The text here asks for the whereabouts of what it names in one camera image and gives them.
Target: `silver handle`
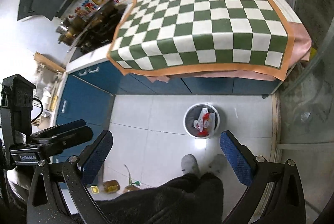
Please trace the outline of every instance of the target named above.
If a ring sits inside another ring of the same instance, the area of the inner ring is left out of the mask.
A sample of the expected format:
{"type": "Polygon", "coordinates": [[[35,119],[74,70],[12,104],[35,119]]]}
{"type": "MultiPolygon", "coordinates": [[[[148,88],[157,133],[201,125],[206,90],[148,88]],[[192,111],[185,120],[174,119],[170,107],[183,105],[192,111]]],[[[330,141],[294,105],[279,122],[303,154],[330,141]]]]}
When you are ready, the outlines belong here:
{"type": "Polygon", "coordinates": [[[85,70],[83,73],[78,73],[79,76],[85,76],[87,75],[87,70],[85,70]]]}
{"type": "Polygon", "coordinates": [[[67,104],[67,101],[64,100],[63,108],[61,109],[62,113],[65,113],[66,104],[67,104]]]}
{"type": "Polygon", "coordinates": [[[89,73],[96,73],[99,72],[100,68],[97,66],[95,70],[88,69],[89,73]]]}

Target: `metal screw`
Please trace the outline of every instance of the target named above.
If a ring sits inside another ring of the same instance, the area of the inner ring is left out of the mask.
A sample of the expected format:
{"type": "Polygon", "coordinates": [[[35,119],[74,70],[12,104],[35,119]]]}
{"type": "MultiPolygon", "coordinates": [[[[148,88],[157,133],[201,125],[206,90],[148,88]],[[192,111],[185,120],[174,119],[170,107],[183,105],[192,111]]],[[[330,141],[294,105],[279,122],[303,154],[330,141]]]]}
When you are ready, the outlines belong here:
{"type": "Polygon", "coordinates": [[[288,160],[288,165],[293,167],[295,165],[295,162],[293,160],[289,159],[288,160]]]}
{"type": "Polygon", "coordinates": [[[43,167],[43,166],[45,165],[45,163],[46,163],[45,160],[41,160],[41,161],[38,162],[38,165],[39,165],[40,167],[43,167]]]}
{"type": "Polygon", "coordinates": [[[264,162],[264,157],[261,156],[261,155],[256,156],[255,159],[256,159],[256,161],[258,161],[258,162],[260,162],[260,163],[263,163],[263,162],[264,162]]]}
{"type": "Polygon", "coordinates": [[[78,159],[78,157],[76,157],[75,155],[73,155],[73,156],[71,156],[71,157],[68,159],[68,161],[69,161],[70,163],[74,163],[77,159],[78,159]]]}

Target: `black fabric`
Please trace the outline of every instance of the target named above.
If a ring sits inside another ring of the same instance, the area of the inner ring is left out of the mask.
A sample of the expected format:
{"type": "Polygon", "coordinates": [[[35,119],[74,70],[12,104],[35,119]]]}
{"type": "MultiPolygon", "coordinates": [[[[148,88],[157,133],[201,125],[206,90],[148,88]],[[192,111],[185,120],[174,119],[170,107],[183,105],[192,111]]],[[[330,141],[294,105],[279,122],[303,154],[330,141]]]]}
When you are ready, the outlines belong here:
{"type": "MultiPolygon", "coordinates": [[[[156,187],[96,202],[112,224],[216,224],[223,214],[223,183],[211,173],[194,174],[156,187]]],[[[73,218],[83,223],[79,215],[73,218]]]]}

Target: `tile floor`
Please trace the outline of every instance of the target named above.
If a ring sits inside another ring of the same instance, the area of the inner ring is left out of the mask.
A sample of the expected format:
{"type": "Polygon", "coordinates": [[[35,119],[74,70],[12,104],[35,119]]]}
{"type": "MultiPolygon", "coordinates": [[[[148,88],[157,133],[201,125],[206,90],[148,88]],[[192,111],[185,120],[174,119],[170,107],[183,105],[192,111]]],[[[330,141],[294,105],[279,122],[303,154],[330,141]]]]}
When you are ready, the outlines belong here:
{"type": "MultiPolygon", "coordinates": [[[[142,96],[117,95],[110,131],[114,145],[105,160],[104,181],[117,180],[121,191],[128,185],[127,165],[141,188],[157,187],[182,175],[181,158],[193,154],[201,172],[216,154],[222,154],[220,133],[230,130],[254,155],[270,157],[272,145],[272,99],[261,96],[142,96]],[[191,105],[208,102],[220,114],[217,134],[205,140],[190,137],[183,116],[191,105]]],[[[224,183],[224,215],[227,216],[246,189],[230,165],[224,183]]]]}

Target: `blue gripper pad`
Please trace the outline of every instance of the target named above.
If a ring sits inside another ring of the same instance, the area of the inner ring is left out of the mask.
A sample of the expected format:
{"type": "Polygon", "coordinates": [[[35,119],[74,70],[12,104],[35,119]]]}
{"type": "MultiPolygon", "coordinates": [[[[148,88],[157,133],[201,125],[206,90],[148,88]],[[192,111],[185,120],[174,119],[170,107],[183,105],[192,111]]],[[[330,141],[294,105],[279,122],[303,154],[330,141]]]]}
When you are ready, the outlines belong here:
{"type": "Polygon", "coordinates": [[[220,134],[220,147],[233,168],[235,175],[238,177],[239,182],[249,187],[253,181],[251,166],[230,139],[227,132],[224,131],[220,134]]]}
{"type": "Polygon", "coordinates": [[[88,185],[93,183],[96,175],[101,169],[103,162],[108,156],[110,149],[113,146],[113,135],[109,131],[103,131],[101,135],[104,135],[101,140],[96,139],[97,144],[94,142],[91,146],[96,145],[96,149],[89,156],[87,161],[82,167],[82,177],[81,182],[83,185],[88,185]]]}

